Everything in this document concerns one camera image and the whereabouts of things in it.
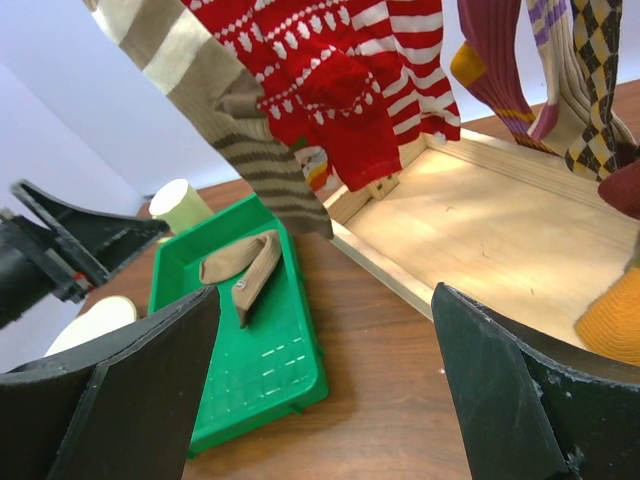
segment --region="orange knit fabric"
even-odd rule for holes
[[[575,328],[593,352],[640,366],[640,267],[598,298]]]

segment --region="wooden box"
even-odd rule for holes
[[[573,324],[622,273],[638,224],[563,159],[470,131],[401,149],[397,177],[326,202],[334,244],[432,319],[438,282],[584,348]]]

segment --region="wooden table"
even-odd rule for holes
[[[220,210],[250,189],[205,189]],[[296,247],[329,398],[203,453],[185,480],[469,479],[433,324],[317,235]],[[128,296],[147,313],[155,248],[91,296]]]

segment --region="white wall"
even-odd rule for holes
[[[464,39],[457,1],[442,0],[449,63]],[[640,2],[625,2],[619,81],[640,78],[637,23]],[[542,67],[525,8],[516,47],[530,103],[545,100]],[[2,0],[0,61],[113,170],[142,194],[186,177],[200,187],[237,178],[95,25],[81,0]],[[463,120],[491,114],[452,79]]]
[[[135,214],[141,195],[0,63],[0,207],[34,218],[9,187],[27,179],[74,205]],[[0,330],[0,372],[40,358],[80,306],[45,298]]]

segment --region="brown striped sock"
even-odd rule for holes
[[[84,0],[99,27],[251,185],[291,234],[332,238],[327,210],[252,98],[261,87],[179,0]]]
[[[249,266],[231,289],[240,328],[244,328],[249,323],[249,310],[276,268],[281,254],[278,231],[267,230],[238,240],[205,258],[200,265],[200,281],[203,284],[223,282]]]

